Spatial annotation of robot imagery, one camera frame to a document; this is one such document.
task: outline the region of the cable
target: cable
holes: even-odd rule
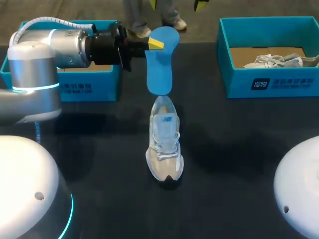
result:
[[[41,131],[40,131],[40,124],[38,121],[34,122],[35,125],[35,140],[37,143],[41,144]]]
[[[20,30],[14,36],[13,45],[18,44],[20,37],[24,33],[25,30],[27,30],[30,26],[32,26],[33,24],[38,23],[38,22],[56,22],[56,23],[59,23],[62,25],[66,25],[66,26],[69,26],[72,28],[82,29],[82,30],[92,30],[95,28],[95,26],[93,24],[77,24],[77,23],[65,21],[62,19],[58,19],[55,17],[42,16],[42,17],[35,18],[31,21],[28,21],[22,28],[20,28]]]

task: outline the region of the white sneaker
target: white sneaker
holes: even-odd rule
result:
[[[145,25],[129,29],[128,32],[132,35],[137,36],[138,38],[145,38],[151,34],[152,30],[150,30],[149,27]]]
[[[254,63],[249,63],[243,68],[278,68],[278,67],[302,67],[303,60],[301,57],[283,60],[282,56],[272,56],[271,54],[265,56],[257,56]]]
[[[279,59],[280,61],[286,62],[290,61],[292,59],[301,58],[303,61],[303,67],[315,67],[319,64],[319,55],[316,57],[301,57],[298,54],[294,53],[288,56],[283,57],[282,59]]]
[[[178,18],[174,22],[167,22],[165,20],[162,20],[163,26],[171,26],[175,28],[177,31],[185,31],[187,29],[187,24],[184,20]]]
[[[161,182],[177,181],[183,173],[180,154],[179,118],[168,96],[155,100],[150,116],[150,145],[146,162],[152,175]]]

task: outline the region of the blue insole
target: blue insole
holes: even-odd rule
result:
[[[171,57],[179,44],[179,33],[172,27],[159,27],[149,37],[164,43],[163,50],[145,51],[148,90],[158,96],[167,95],[172,88]]]

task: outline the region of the gray pants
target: gray pants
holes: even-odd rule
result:
[[[145,27],[143,18],[143,0],[123,0],[125,17],[132,30]],[[175,0],[157,0],[157,10],[160,11],[163,20],[174,23],[179,20],[178,12],[175,10]]]

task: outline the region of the blue box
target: blue box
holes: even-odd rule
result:
[[[106,29],[115,21],[71,21],[79,24],[94,23],[97,29]],[[28,30],[36,29],[71,29],[68,26],[55,22],[39,22]],[[63,102],[106,102],[117,100],[117,90],[120,78],[121,66],[112,65],[106,71],[59,71],[61,100]],[[1,76],[8,89],[12,89],[11,73],[7,57],[1,67]]]
[[[232,47],[302,47],[307,57],[315,57],[319,25],[314,17],[222,18],[217,54],[228,98],[319,96],[319,67],[235,68]]]

